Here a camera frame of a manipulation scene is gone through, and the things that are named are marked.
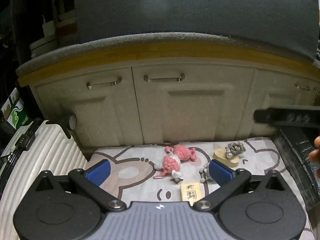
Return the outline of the person right hand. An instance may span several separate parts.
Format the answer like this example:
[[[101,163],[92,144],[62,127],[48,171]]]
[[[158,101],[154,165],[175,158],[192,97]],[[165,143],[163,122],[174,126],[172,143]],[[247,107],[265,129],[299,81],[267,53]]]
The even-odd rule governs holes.
[[[311,151],[308,155],[308,159],[313,162],[313,163],[320,163],[320,136],[318,136],[315,140],[314,140],[314,147],[315,149],[313,151]]]

